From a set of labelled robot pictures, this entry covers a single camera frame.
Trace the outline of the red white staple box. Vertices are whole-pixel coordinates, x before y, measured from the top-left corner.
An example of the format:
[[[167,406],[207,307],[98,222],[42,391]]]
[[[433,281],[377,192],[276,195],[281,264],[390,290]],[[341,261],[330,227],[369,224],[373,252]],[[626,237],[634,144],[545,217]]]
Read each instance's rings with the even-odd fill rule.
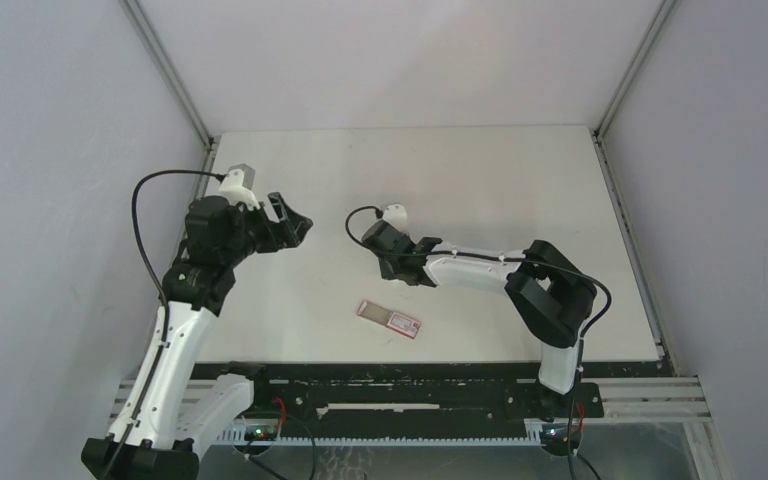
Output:
[[[410,339],[415,339],[421,329],[419,320],[368,300],[360,303],[356,315]]]

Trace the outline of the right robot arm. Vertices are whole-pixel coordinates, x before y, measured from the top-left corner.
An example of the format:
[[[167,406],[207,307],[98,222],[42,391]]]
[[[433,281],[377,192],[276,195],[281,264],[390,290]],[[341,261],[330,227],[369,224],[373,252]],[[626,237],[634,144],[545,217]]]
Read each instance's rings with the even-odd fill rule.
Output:
[[[385,220],[376,221],[355,242],[376,256],[386,280],[505,296],[541,342],[539,406],[549,415],[562,416],[576,405],[583,338],[610,308],[612,296],[553,244],[535,240],[524,250],[494,252],[437,237],[414,241]]]

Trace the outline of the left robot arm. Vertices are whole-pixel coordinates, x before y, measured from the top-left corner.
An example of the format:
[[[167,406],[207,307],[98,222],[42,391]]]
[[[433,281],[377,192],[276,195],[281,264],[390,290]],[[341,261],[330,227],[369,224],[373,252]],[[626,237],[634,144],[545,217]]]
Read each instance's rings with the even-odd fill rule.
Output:
[[[296,248],[313,221],[268,196],[277,216],[223,196],[193,201],[173,264],[160,283],[161,306],[124,407],[102,438],[90,438],[81,461],[96,479],[194,479],[218,434],[244,412],[271,407],[271,388],[244,374],[223,374],[207,396],[180,412],[196,359],[225,298],[234,270],[253,254]]]

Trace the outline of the left circuit board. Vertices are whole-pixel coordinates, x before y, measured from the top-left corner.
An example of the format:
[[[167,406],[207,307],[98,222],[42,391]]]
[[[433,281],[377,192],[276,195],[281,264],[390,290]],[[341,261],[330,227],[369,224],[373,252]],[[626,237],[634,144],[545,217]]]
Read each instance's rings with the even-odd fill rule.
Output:
[[[272,426],[256,426],[247,428],[244,434],[246,443],[273,442],[278,437],[279,431]]]

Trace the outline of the circuit board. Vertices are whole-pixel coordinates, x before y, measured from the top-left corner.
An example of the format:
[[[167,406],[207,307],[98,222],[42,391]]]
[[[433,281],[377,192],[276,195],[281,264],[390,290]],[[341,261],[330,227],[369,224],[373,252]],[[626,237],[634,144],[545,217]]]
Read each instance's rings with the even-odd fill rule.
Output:
[[[574,448],[580,443],[581,436],[581,427],[578,425],[549,425],[541,433],[542,442],[546,445],[565,445],[572,442]]]
[[[273,442],[278,437],[279,431],[272,426],[256,426],[247,428],[244,434],[246,443]]]

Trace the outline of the right circuit board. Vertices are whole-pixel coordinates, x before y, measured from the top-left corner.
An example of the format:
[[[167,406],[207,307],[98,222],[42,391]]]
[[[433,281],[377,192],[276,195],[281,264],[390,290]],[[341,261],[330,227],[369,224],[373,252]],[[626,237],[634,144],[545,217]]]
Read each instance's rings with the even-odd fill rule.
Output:
[[[572,442],[574,448],[580,443],[581,436],[581,427],[578,425],[549,425],[541,433],[542,442],[546,445],[565,445]]]

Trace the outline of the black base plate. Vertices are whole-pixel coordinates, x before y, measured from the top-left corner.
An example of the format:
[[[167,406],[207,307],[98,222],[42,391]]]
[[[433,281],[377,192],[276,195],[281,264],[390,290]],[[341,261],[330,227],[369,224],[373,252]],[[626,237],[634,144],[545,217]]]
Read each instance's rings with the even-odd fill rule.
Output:
[[[534,362],[199,363],[199,389],[224,374],[253,380],[245,417],[286,411],[287,436],[335,440],[478,440],[521,437],[527,420],[576,416],[568,399],[537,384]]]

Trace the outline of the left corner aluminium post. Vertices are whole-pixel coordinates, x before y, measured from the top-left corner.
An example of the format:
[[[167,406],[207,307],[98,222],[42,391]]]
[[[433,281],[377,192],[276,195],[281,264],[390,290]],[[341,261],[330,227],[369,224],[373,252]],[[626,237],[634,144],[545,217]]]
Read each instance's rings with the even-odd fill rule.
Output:
[[[213,137],[199,114],[192,96],[169,56],[142,2],[137,0],[119,0],[118,4],[131,23],[137,37],[143,44],[149,58],[191,130],[203,148],[211,150],[214,143]]]

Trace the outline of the corner aluminium post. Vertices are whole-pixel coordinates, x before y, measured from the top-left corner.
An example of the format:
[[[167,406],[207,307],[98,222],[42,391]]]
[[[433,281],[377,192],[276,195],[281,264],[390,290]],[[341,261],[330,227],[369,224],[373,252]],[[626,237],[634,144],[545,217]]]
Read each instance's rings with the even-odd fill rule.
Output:
[[[131,23],[137,37],[143,44],[149,58],[191,130],[203,148],[211,150],[214,143],[213,137],[199,114],[192,96],[169,56],[142,2],[137,0],[119,0],[118,4]]]
[[[670,18],[680,4],[680,0],[662,0],[659,2],[658,8],[636,47],[630,62],[624,70],[616,89],[610,97],[597,127],[592,130],[592,136],[595,143],[602,143],[608,135],[626,96],[642,72],[656,43],[659,41]]]

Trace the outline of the right corner aluminium post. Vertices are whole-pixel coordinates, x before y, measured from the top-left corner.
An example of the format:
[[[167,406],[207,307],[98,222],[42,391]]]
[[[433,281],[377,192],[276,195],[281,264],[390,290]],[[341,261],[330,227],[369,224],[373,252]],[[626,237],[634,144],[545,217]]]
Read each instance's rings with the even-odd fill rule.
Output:
[[[662,0],[659,2],[658,8],[636,47],[630,62],[624,70],[616,89],[610,97],[597,127],[592,130],[592,136],[595,143],[602,143],[608,135],[626,96],[642,72],[656,43],[659,41],[670,18],[680,4],[680,0]]]

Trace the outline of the aluminium rail frame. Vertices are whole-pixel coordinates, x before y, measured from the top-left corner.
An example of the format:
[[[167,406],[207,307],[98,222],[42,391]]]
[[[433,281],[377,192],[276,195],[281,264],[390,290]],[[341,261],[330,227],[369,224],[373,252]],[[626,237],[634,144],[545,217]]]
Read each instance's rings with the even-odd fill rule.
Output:
[[[525,379],[416,379],[390,382],[272,380],[255,395],[258,406],[277,397],[303,418],[337,411],[483,412],[505,420],[555,420],[563,406],[542,404]],[[579,411],[590,423],[708,423],[712,415],[695,378],[587,379],[578,387]]]

